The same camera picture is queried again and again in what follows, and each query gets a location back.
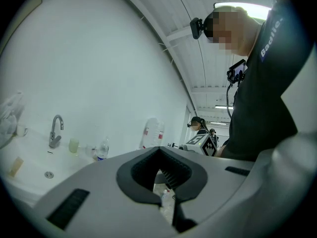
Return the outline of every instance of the water bottle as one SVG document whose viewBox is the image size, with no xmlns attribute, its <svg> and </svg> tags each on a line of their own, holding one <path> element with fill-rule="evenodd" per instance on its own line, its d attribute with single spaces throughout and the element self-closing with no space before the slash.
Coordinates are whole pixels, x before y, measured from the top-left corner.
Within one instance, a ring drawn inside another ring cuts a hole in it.
<svg viewBox="0 0 317 238">
<path fill-rule="evenodd" d="M 166 195 L 167 195 L 167 189 L 165 189 L 165 190 L 163 191 L 162 199 L 166 198 Z"/>
<path fill-rule="evenodd" d="M 106 138 L 103 142 L 101 142 L 100 148 L 97 153 L 97 160 L 102 161 L 106 159 L 109 151 L 109 139 Z"/>
</svg>

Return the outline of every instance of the sink drain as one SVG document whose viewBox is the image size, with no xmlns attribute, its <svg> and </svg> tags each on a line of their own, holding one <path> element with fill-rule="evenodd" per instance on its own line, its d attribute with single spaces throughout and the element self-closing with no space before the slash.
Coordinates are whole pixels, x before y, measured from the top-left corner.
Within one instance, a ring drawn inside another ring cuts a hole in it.
<svg viewBox="0 0 317 238">
<path fill-rule="evenodd" d="M 45 175 L 46 178 L 53 178 L 54 177 L 54 174 L 52 172 L 50 172 L 50 171 L 45 172 L 44 175 Z"/>
</svg>

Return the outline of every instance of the gray panel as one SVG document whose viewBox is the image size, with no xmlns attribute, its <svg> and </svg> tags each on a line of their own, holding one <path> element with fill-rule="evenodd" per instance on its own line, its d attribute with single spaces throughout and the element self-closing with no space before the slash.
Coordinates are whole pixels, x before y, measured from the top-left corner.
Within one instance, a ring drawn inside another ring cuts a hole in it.
<svg viewBox="0 0 317 238">
<path fill-rule="evenodd" d="M 169 237 L 177 232 L 156 205 L 128 198 L 116 183 L 116 172 L 125 162 L 151 150 L 131 152 L 86 166 L 53 188 L 35 206 L 47 217 L 76 188 L 90 192 L 66 232 L 74 237 Z"/>
<path fill-rule="evenodd" d="M 195 200 L 181 204 L 186 218 L 201 223 L 209 215 L 218 210 L 241 186 L 245 176 L 226 171 L 228 166 L 251 170 L 254 162 L 238 161 L 224 158 L 216 158 L 192 154 L 182 150 L 171 148 L 191 161 L 200 164 L 208 174 L 208 182 Z"/>
<path fill-rule="evenodd" d="M 266 237 L 307 194 L 317 173 L 316 152 L 317 133 L 297 134 L 261 152 L 236 193 L 183 237 Z"/>
</svg>

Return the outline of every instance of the cable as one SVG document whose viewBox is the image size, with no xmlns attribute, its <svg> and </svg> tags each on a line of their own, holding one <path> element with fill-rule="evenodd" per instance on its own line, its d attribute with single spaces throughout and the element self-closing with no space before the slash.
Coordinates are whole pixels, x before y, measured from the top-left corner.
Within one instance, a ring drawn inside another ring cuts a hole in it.
<svg viewBox="0 0 317 238">
<path fill-rule="evenodd" d="M 228 115 L 230 116 L 230 119 L 231 119 L 232 117 L 231 117 L 231 114 L 229 111 L 229 96 L 228 96 L 228 92 L 229 92 L 230 87 L 231 87 L 231 84 L 227 88 L 227 111 L 228 111 Z"/>
<path fill-rule="evenodd" d="M 186 12 L 187 12 L 189 19 L 192 20 L 192 18 L 191 18 L 191 16 L 189 15 L 189 12 L 188 12 L 188 10 L 187 10 L 187 8 L 186 8 L 186 6 L 185 6 L 183 0 L 180 0 L 180 1 L 182 2 L 183 6 L 184 6 L 184 8 L 185 8 L 185 10 L 186 10 Z M 199 50 L 200 50 L 200 55 L 201 55 L 201 57 L 202 57 L 202 63 L 203 63 L 203 69 L 204 69 L 204 76 L 205 76 L 205 87 L 207 87 L 205 64 L 204 64 L 204 58 L 203 58 L 202 48 L 200 47 L 199 40 L 197 40 L 197 42 L 198 42 L 198 46 L 199 46 Z"/>
<path fill-rule="evenodd" d="M 201 125 L 202 125 L 202 127 L 205 129 L 205 131 L 207 131 L 207 133 L 209 134 L 209 136 L 212 136 L 211 132 L 210 132 L 207 128 L 205 128 L 204 124 L 201 123 Z"/>
</svg>

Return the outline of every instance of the plastic bag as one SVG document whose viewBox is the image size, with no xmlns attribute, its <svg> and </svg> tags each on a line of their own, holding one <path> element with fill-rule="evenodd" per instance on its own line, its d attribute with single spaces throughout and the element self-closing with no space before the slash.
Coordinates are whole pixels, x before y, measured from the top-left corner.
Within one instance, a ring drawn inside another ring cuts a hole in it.
<svg viewBox="0 0 317 238">
<path fill-rule="evenodd" d="M 22 93 L 17 93 L 0 105 L 0 147 L 13 135 L 17 126 L 17 114 L 22 110 Z"/>
</svg>

